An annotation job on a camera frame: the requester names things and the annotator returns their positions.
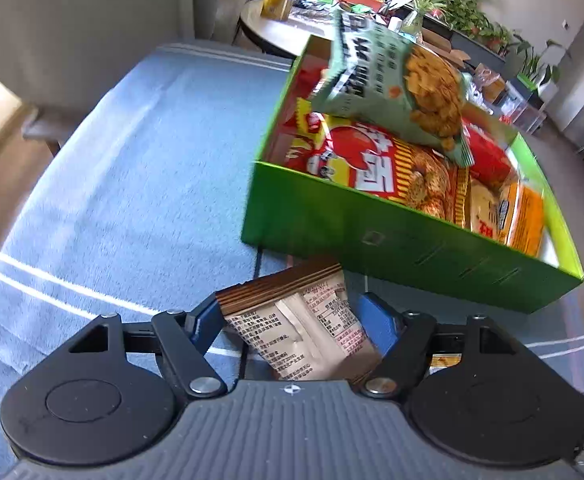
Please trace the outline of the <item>brown snack packet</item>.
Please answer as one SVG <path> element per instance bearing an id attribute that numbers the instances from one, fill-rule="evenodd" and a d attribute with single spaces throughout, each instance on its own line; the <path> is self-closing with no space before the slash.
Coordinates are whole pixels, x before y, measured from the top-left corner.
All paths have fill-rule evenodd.
<path id="1" fill-rule="evenodd" d="M 381 362 L 333 259 L 307 260 L 223 289 L 216 299 L 225 321 L 281 380 L 359 382 Z"/>

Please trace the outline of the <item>red snack bag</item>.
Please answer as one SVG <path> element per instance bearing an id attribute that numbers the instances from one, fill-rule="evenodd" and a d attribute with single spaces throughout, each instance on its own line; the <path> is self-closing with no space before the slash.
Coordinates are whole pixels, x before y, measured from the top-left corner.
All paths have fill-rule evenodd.
<path id="1" fill-rule="evenodd" d="M 463 119 L 463 132 L 474 159 L 470 175 L 486 188 L 499 191 L 516 177 L 506 152 L 481 127 Z"/>

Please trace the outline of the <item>green chip snack bag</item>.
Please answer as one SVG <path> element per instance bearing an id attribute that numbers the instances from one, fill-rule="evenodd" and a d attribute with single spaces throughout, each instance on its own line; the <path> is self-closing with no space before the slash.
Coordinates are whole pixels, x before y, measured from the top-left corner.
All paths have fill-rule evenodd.
<path id="1" fill-rule="evenodd" d="M 381 127 L 472 166 L 462 122 L 467 81 L 459 70 L 372 18 L 341 9 L 332 16 L 329 65 L 310 94 L 313 109 Z"/>

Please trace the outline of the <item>blue striped tablecloth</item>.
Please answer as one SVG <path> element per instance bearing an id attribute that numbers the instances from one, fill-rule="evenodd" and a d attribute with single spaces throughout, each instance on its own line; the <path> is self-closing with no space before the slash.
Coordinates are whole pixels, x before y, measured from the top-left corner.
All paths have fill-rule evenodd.
<path id="1" fill-rule="evenodd" d="M 0 401 L 9 387 L 97 314 L 149 321 L 166 309 L 190 310 L 214 289 L 280 270 L 283 256 L 240 242 L 253 155 L 283 90 L 289 62 L 261 54 L 173 44 L 156 50 L 126 75 L 88 115 L 53 159 L 0 250 Z M 392 306 L 424 310 L 445 321 L 474 307 L 496 314 L 523 341 L 584 330 L 574 297 L 523 314 L 437 296 L 376 278 L 347 274 L 349 291 L 365 287 Z M 327 416 L 309 404 L 309 434 L 275 429 L 243 437 L 269 445 L 256 458 L 230 460 L 229 439 L 201 441 L 190 460 L 143 458 L 138 479 L 168 478 L 172 466 L 193 479 L 486 479 L 475 466 L 435 463 L 425 444 L 388 434 L 368 446 L 363 437 L 328 436 Z M 372 437 L 372 426 L 364 428 Z M 350 452 L 347 463 L 326 460 L 321 436 Z M 0 477 L 14 455 L 0 428 Z"/>

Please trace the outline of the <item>beige cookie packet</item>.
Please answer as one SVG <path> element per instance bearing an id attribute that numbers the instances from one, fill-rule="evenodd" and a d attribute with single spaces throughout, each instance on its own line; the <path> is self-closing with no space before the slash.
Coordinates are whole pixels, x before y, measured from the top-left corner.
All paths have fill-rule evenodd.
<path id="1" fill-rule="evenodd" d="M 505 244 L 507 240 L 506 218 L 509 203 L 507 195 L 495 195 L 476 179 L 470 180 L 469 229 L 491 240 Z"/>

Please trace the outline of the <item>red tomato chip bag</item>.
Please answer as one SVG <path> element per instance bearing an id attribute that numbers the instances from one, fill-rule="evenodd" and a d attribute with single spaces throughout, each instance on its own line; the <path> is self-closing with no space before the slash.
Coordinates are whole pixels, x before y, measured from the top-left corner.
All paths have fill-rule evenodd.
<path id="1" fill-rule="evenodd" d="M 470 174 L 446 157 L 362 122 L 295 102 L 296 136 L 284 166 L 464 228 Z"/>

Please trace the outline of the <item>orange packet in box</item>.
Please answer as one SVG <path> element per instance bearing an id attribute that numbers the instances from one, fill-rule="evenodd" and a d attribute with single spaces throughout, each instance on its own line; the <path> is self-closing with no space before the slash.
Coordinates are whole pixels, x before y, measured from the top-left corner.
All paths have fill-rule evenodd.
<path id="1" fill-rule="evenodd" d="M 537 257 L 545 229 L 542 193 L 522 181 L 505 185 L 499 195 L 498 240 L 518 252 Z"/>

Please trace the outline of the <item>green cardboard box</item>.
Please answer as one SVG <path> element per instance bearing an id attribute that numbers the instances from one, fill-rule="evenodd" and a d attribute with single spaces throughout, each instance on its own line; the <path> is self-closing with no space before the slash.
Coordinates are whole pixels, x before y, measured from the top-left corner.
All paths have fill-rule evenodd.
<path id="1" fill-rule="evenodd" d="M 584 269 L 559 204 L 524 136 L 470 104 L 470 122 L 508 144 L 508 154 L 542 191 L 553 264 L 427 214 L 284 168 L 298 75 L 326 66 L 330 42 L 310 37 L 296 58 L 254 162 L 241 239 L 273 252 L 330 255 L 373 278 L 532 313 L 577 288 Z"/>

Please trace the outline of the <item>open cardboard box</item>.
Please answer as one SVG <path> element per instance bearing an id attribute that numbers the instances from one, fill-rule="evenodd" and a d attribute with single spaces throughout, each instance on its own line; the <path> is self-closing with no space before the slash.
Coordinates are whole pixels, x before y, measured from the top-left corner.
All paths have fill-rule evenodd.
<path id="1" fill-rule="evenodd" d="M 452 43 L 440 36 L 436 32 L 431 32 L 429 29 L 422 30 L 422 44 L 437 53 L 441 58 L 458 68 L 463 68 L 464 63 L 470 60 L 468 55 L 463 50 L 457 50 L 452 47 Z"/>

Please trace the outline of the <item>beige sofa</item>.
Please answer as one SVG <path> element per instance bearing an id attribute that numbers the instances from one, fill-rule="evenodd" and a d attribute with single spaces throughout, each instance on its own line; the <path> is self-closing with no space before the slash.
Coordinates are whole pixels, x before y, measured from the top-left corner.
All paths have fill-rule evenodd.
<path id="1" fill-rule="evenodd" d="M 0 83 L 32 107 L 27 140 L 60 145 L 141 60 L 211 40 L 218 0 L 0 0 Z"/>

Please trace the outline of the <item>glass vase with plant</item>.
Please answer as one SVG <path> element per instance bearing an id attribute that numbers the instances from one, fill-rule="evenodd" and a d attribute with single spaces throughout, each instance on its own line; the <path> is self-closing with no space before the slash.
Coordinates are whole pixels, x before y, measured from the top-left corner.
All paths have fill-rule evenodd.
<path id="1" fill-rule="evenodd" d="M 423 20 L 426 14 L 435 10 L 444 10 L 448 0 L 412 0 L 412 11 L 402 21 L 399 35 L 406 37 L 415 44 L 423 41 Z"/>

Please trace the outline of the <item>white round table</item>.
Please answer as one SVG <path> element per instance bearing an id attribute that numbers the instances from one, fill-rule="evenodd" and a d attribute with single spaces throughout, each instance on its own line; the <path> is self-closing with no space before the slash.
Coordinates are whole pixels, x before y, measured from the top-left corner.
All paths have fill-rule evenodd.
<path id="1" fill-rule="evenodd" d="M 296 58 L 311 36 L 332 40 L 332 10 L 336 0 L 294 0 L 285 21 L 264 18 L 263 2 L 249 1 L 241 11 L 239 25 L 245 36 L 264 52 Z"/>

